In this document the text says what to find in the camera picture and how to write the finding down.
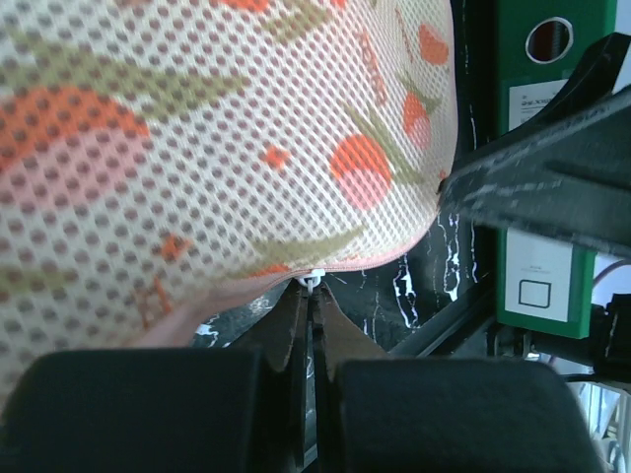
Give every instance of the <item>marble surface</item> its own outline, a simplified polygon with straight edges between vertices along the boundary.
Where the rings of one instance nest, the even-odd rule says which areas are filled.
[[[456,163],[495,133],[494,80],[488,66],[492,16],[484,8],[452,1],[456,40],[458,146]],[[408,253],[385,266],[324,278],[344,313],[386,350],[393,348],[455,301],[495,267],[495,233],[459,215],[440,213]],[[276,303],[286,285],[251,304],[213,316],[197,330],[196,347],[224,347]]]

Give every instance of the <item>binder hole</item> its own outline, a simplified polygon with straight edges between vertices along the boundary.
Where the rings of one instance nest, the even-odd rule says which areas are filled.
[[[526,39],[526,55],[536,64],[552,64],[563,58],[574,43],[572,24],[553,17],[532,29]]]

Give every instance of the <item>green binder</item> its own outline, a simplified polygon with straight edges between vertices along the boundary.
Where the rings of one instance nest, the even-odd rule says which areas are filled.
[[[498,0],[500,135],[545,107],[585,49],[614,31],[615,14],[615,0]],[[498,244],[498,320],[587,337],[596,253],[514,230]]]

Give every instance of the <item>binder label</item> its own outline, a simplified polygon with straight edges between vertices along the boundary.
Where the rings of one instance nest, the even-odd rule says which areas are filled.
[[[563,88],[567,79],[509,89],[509,131],[530,120]]]

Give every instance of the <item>patterned fabric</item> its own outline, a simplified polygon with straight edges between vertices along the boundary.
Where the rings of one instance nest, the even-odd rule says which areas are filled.
[[[0,398],[200,292],[392,260],[456,134],[447,0],[3,0]]]

